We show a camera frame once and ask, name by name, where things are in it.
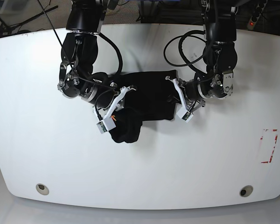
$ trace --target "gray floor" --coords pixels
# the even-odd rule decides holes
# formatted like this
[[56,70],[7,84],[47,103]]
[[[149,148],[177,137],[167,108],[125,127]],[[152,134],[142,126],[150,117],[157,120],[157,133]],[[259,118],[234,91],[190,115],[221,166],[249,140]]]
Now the gray floor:
[[[40,0],[42,5],[45,7],[50,2],[49,0]],[[120,0],[120,4],[125,3],[125,0]],[[53,7],[58,5],[59,8],[48,13],[55,28],[64,28],[66,26],[67,19],[71,10],[70,0],[51,0],[50,6]],[[20,14],[1,14],[0,17],[4,20],[7,25],[16,24],[22,22],[38,13],[40,9],[36,0],[29,0],[26,8]],[[105,18],[104,24],[117,24],[117,23],[135,23],[139,16],[137,2],[130,1],[124,6],[117,6],[114,11],[108,11]],[[51,29],[47,18],[42,15],[38,19],[24,25],[21,30],[37,31],[39,29]]]

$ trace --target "power strip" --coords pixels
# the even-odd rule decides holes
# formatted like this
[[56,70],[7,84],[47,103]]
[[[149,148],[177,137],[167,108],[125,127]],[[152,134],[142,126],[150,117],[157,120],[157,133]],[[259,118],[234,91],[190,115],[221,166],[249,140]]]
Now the power strip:
[[258,19],[261,16],[261,13],[263,12],[263,10],[266,7],[267,2],[268,2],[268,0],[260,0],[259,1],[257,7],[255,8],[254,13],[252,14],[252,16],[251,16],[251,18],[248,22],[248,25],[247,25],[248,30],[253,30],[254,29]]

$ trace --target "round hole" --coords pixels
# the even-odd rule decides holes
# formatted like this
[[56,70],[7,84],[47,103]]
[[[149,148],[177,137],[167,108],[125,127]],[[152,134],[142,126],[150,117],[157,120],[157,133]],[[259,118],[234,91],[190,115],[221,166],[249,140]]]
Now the round hole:
[[41,183],[36,185],[36,190],[41,195],[48,195],[49,194],[49,189],[45,185],[43,185]]
[[240,190],[239,195],[241,197],[248,197],[252,192],[253,192],[253,187],[249,185],[249,186],[243,187]]

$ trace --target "white tabletop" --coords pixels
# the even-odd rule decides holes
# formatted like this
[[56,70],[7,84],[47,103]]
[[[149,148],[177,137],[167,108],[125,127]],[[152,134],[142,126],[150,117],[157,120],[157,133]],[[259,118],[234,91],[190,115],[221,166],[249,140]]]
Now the white tabletop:
[[[137,24],[103,26],[102,32],[121,50],[123,71],[136,72],[174,69],[162,50],[194,28],[201,29]],[[58,33],[63,40],[66,31]],[[98,46],[94,71],[114,72],[114,50],[101,39]],[[203,43],[189,39],[183,48],[191,58],[202,53]],[[116,144],[108,133],[99,133],[92,105],[57,90],[61,49],[52,31],[0,39],[0,169],[9,191],[46,202],[141,210],[277,197],[280,37],[238,31],[236,50],[232,97],[208,100],[188,124],[178,118],[146,122],[138,142]],[[176,42],[168,57],[182,62]],[[205,68],[203,62],[197,66]],[[185,80],[194,75],[189,68],[178,74]],[[261,163],[270,159],[273,147],[272,162]],[[36,191],[38,183],[49,188],[49,195]],[[246,185],[254,191],[240,197]]]

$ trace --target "black fabric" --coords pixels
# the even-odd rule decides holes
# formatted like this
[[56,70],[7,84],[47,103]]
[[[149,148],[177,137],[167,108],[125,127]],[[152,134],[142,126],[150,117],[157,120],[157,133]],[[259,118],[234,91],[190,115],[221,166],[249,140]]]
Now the black fabric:
[[109,133],[115,142],[136,142],[143,121],[174,118],[179,97],[173,83],[165,80],[166,76],[176,78],[176,70],[130,73],[116,79],[118,87],[134,85],[137,91],[129,91],[125,108],[113,113],[116,128]]

